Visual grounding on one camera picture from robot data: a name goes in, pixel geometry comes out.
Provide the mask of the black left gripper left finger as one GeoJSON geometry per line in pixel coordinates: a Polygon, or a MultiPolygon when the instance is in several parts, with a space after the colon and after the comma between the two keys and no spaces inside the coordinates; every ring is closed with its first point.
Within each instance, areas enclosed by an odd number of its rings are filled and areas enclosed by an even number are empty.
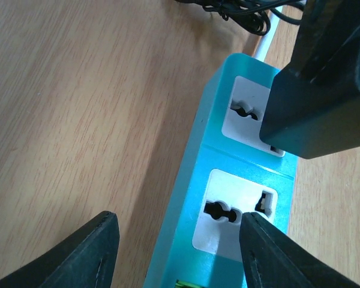
{"type": "Polygon", "coordinates": [[[118,218],[103,211],[40,257],[0,279],[0,287],[110,287],[118,247],[118,218]]]}

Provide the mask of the black power adapter with cable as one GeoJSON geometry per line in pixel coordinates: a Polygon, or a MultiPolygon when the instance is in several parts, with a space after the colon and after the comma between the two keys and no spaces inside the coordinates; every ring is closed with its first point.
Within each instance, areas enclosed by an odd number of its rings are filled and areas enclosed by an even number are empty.
{"type": "MultiPolygon", "coordinates": [[[[272,27],[270,14],[299,28],[307,1],[199,1],[199,5],[265,36],[272,27]]],[[[353,42],[313,80],[293,75],[289,63],[273,80],[261,140],[305,159],[359,147],[360,42],[353,42]]]]}

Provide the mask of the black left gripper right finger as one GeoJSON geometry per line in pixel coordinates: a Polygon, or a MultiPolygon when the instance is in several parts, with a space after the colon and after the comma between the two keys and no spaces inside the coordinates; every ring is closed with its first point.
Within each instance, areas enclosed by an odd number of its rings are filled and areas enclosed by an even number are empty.
{"type": "Polygon", "coordinates": [[[242,215],[239,243],[248,287],[359,287],[257,212],[242,215]]]}

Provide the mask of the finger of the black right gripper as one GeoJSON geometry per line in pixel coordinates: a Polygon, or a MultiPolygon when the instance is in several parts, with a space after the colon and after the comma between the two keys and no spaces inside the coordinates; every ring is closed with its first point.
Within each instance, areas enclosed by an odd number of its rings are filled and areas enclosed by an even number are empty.
{"type": "Polygon", "coordinates": [[[360,1],[307,1],[289,70],[313,80],[353,42],[360,42],[360,1]]]}

